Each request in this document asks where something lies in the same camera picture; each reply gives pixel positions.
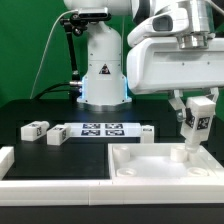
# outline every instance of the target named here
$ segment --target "small white block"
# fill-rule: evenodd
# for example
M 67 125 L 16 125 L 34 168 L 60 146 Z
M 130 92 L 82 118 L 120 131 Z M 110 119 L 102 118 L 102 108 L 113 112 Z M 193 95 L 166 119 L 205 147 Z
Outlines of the small white block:
M 6 175 L 14 161 L 14 148 L 2 147 L 0 149 L 0 180 Z
M 154 127 L 150 125 L 142 126 L 141 143 L 154 143 Z
M 21 128 L 21 139 L 23 141 L 35 141 L 46 135 L 49 123 L 46 121 L 34 121 Z
M 69 125 L 56 125 L 47 132 L 48 145 L 61 145 L 70 137 L 71 127 Z
M 205 96 L 189 97 L 186 103 L 187 108 L 191 108 L 192 113 L 214 114 L 216 104 Z

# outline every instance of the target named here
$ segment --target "black tabletop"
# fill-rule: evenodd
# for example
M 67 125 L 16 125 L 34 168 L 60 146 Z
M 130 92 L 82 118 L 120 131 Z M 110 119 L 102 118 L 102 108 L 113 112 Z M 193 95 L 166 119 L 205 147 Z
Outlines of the black tabletop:
M 130 109 L 91 112 L 68 100 L 16 100 L 0 109 L 0 146 L 15 146 L 16 163 L 5 180 L 108 179 L 107 144 L 139 142 L 139 138 L 75 138 L 60 147 L 47 146 L 46 137 L 35 142 L 20 140 L 20 128 L 33 121 L 51 127 L 66 122 L 125 123 L 155 126 L 155 142 L 184 142 L 181 124 L 166 100 L 138 100 Z M 209 140 L 203 145 L 224 161 L 224 122 L 214 118 Z M 5 223 L 221 223 L 222 204 L 1 207 Z

